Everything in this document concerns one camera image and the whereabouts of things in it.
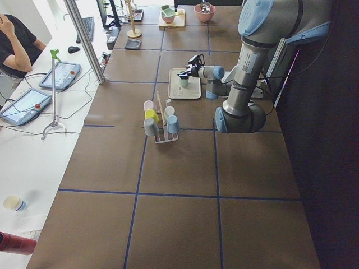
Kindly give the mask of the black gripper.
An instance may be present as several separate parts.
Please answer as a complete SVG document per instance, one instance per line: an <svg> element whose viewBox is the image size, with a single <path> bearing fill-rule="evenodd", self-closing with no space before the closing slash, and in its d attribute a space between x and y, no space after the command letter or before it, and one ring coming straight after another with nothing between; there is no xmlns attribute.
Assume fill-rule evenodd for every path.
<svg viewBox="0 0 359 269"><path fill-rule="evenodd" d="M174 10L178 13L179 0L174 0ZM199 77L199 70L204 66L204 55L196 54L185 65L186 70L177 73L178 77Z"/></svg>

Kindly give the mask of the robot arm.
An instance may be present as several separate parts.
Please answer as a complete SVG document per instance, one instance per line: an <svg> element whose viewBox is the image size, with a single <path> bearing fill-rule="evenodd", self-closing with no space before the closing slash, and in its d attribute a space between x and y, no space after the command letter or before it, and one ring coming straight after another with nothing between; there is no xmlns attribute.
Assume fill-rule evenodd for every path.
<svg viewBox="0 0 359 269"><path fill-rule="evenodd" d="M200 57L189 60L181 81L207 79L207 98L227 96L215 111L217 130L222 133L253 133L266 121L264 110L251 100L268 51L285 38L286 44L306 44L328 34L331 1L247 1L241 11L238 32L242 46L231 84L224 84L224 68L205 66Z"/></svg>

